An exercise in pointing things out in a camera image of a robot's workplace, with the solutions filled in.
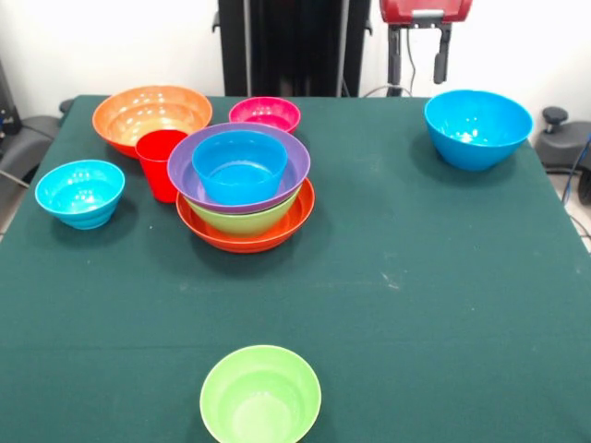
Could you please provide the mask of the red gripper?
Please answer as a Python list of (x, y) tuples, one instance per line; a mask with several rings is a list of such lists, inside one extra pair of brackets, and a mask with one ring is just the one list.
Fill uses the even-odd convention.
[[(388, 82), (401, 80), (400, 27), (452, 24), (466, 20), (472, 0), (380, 0), (382, 20), (388, 28)], [(433, 81), (440, 85), (447, 80), (451, 25), (439, 25), (440, 46), (435, 56)]]

